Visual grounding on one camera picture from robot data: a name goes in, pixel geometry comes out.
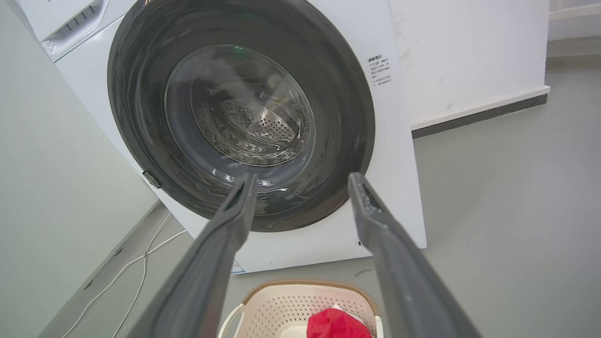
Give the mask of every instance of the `warning label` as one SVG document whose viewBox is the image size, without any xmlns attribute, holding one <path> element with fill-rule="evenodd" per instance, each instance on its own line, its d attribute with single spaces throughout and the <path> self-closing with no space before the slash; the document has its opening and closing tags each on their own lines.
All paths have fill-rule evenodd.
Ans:
<svg viewBox="0 0 601 338">
<path fill-rule="evenodd" d="M 232 274 L 241 274 L 243 272 L 245 272 L 244 269 L 234 259 L 234 263 L 231 265 L 231 273 Z"/>
<path fill-rule="evenodd" d="M 392 82 L 392 73 L 388 58 L 380 55 L 367 59 L 370 66 L 371 85 L 374 87 Z"/>
</svg>

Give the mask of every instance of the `gray baseboard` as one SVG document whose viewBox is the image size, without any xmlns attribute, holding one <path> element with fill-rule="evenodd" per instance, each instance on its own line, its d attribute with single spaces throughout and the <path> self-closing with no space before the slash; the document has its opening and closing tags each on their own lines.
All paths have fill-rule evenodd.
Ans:
<svg viewBox="0 0 601 338">
<path fill-rule="evenodd" d="M 547 72 L 587 69 L 601 69 L 601 54 L 568 55 L 563 57 L 547 58 Z"/>
<path fill-rule="evenodd" d="M 427 126 L 424 128 L 416 129 L 411 132 L 413 138 L 419 138 L 428 136 L 438 132 L 447 131 L 449 129 L 466 126 L 468 124 L 488 120 L 493 117 L 509 114 L 522 109 L 531 108 L 534 106 L 544 105 L 547 103 L 547 94 L 535 96 L 530 99 L 521 100 L 518 102 L 510 103 L 508 105 L 488 109 L 485 111 L 477 112 L 468 116 L 456 118 L 454 120 L 434 124 L 433 126 Z"/>
</svg>

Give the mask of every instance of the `wall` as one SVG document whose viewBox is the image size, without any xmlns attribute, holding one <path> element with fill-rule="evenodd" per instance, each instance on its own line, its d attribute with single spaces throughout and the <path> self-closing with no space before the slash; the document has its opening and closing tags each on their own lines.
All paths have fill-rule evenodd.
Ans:
<svg viewBox="0 0 601 338">
<path fill-rule="evenodd" d="M 413 128 L 544 94 L 548 0 L 391 0 Z"/>
<path fill-rule="evenodd" d="M 0 337 L 35 337 L 156 196 L 0 0 Z"/>
<path fill-rule="evenodd" d="M 550 0 L 549 41 L 601 35 L 601 0 Z"/>
</svg>

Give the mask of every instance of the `power cord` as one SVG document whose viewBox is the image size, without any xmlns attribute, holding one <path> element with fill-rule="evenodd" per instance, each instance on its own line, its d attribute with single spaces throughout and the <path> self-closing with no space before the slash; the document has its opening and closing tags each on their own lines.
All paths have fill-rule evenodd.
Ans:
<svg viewBox="0 0 601 338">
<path fill-rule="evenodd" d="M 127 312 L 126 312 L 125 316 L 123 317 L 123 320 L 121 320 L 121 323 L 119 324 L 119 327 L 117 327 L 117 330 L 113 334 L 112 338 L 115 338 L 117 336 L 117 333 L 119 333 L 119 330 L 121 329 L 121 327 L 125 323 L 125 320 L 127 319 L 127 316 L 129 316 L 129 313 L 132 311 L 134 304 L 136 303 L 136 301 L 138 300 L 138 297 L 140 296 L 140 291 L 142 290 L 142 285 L 144 284 L 144 280 L 146 279 L 146 269 L 147 269 L 147 262 L 146 262 L 146 260 L 147 260 L 148 255 L 151 254 L 151 253 L 153 253 L 153 252 L 155 252 L 156 250 L 158 250 L 163 245 L 171 242 L 177 236 L 186 233 L 185 230 L 182 231 L 182 232 L 179 232 L 179 233 L 173 235 L 172 237 L 170 237 L 169 239 L 167 239 L 166 241 L 162 242 L 161 244 L 157 245 L 156 248 L 150 250 L 150 247 L 152 246 L 154 240 L 159 235 L 159 232 L 163 229 L 163 226 L 165 225 L 165 222 L 167 221 L 167 219 L 169 218 L 170 215 L 171 215 L 171 212 L 169 212 L 169 214 L 167 214 L 167 217 L 165 217 L 165 219 L 163 220 L 163 223 L 161 223 L 161 225 L 159 226 L 159 229 L 156 231 L 156 233 L 154 234 L 154 236 L 150 240 L 150 243 L 148 243 L 146 251 L 144 251 L 144 255 L 142 255 L 142 256 L 134 259 L 133 261 L 131 261 L 131 262 L 125 264 L 125 266 L 123 266 L 123 268 L 121 269 L 121 271 L 119 271 L 119 273 L 115 276 L 115 278 L 112 280 L 112 282 L 110 282 L 108 284 L 108 286 L 104 288 L 104 290 L 102 290 L 99 294 L 97 294 L 94 298 L 92 298 L 92 300 L 84 307 L 84 310 L 81 311 L 81 315 L 79 315 L 79 317 L 77 318 L 77 321 L 75 321 L 75 323 L 73 324 L 73 326 L 67 331 L 67 333 L 65 333 L 65 335 L 63 336 L 63 338 L 66 338 L 75 329 L 75 327 L 79 324 L 79 322 L 84 317 L 84 314 L 87 312 L 87 310 L 90 308 L 90 306 L 98 298 L 100 298 L 100 296 L 102 296 L 113 284 L 115 284 L 115 282 L 117 281 L 117 279 L 119 278 L 119 276 L 121 276 L 123 274 L 123 272 L 127 268 L 129 268 L 130 266 L 132 266 L 132 264 L 134 264 L 135 262 L 137 262 L 137 261 L 139 261 L 141 259 L 144 259 L 144 273 L 142 274 L 142 282 L 140 282 L 140 287 L 138 288 L 138 291 L 136 292 L 136 296 L 134 297 L 131 305 L 129 306 L 129 309 L 127 309 Z"/>
</svg>

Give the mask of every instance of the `laundry basket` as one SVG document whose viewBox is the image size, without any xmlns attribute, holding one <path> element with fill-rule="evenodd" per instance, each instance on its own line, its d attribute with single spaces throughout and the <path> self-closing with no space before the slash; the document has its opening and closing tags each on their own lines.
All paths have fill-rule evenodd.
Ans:
<svg viewBox="0 0 601 338">
<path fill-rule="evenodd" d="M 227 316 L 218 338 L 225 337 L 240 312 L 236 338 L 306 338 L 309 317 L 335 304 L 361 318 L 372 337 L 384 337 L 377 307 L 360 288 L 336 281 L 290 279 L 267 281 L 253 289 Z"/>
</svg>

